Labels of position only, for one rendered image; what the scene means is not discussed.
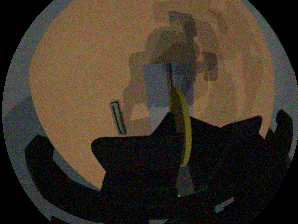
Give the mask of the gold coin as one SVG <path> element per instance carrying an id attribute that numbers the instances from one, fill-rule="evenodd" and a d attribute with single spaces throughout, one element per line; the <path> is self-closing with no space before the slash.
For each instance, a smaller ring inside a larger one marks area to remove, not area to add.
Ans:
<path id="1" fill-rule="evenodd" d="M 173 113 L 176 120 L 177 132 L 184 133 L 184 143 L 182 143 L 182 157 L 180 167 L 188 164 L 190 159 L 190 149 L 192 149 L 192 125 L 190 125 L 190 113 L 186 104 L 184 93 L 180 87 L 172 87 L 169 96 L 169 112 Z"/>

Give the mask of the dark green flat bar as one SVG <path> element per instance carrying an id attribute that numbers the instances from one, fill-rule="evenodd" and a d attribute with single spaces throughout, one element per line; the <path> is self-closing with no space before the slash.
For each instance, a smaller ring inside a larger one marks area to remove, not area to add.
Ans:
<path id="1" fill-rule="evenodd" d="M 122 125 L 122 120 L 121 120 L 121 109 L 120 109 L 120 105 L 118 105 L 118 103 L 110 103 L 109 104 L 109 107 L 110 107 L 110 109 L 112 109 L 113 123 L 114 123 L 114 127 L 116 127 L 117 135 L 118 136 L 125 136 L 124 125 Z M 117 115 L 118 115 L 118 120 L 120 120 L 120 125 L 121 125 L 122 132 L 120 131 L 120 127 L 118 127 L 118 121 L 117 121 L 117 117 L 116 117 L 116 112 L 114 112 L 114 108 L 113 107 L 116 107 L 116 111 L 117 111 Z"/>

